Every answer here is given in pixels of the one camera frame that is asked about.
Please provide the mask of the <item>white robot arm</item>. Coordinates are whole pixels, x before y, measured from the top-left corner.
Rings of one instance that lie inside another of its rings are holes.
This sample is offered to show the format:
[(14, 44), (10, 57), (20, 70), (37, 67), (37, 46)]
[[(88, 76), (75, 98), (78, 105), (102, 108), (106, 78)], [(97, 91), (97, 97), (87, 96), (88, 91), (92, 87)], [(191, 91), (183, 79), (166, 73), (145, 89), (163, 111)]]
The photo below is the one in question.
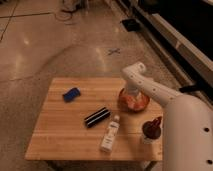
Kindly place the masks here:
[(122, 69), (126, 89), (163, 108), (163, 171), (213, 171), (213, 109), (201, 99), (152, 81), (137, 62)]

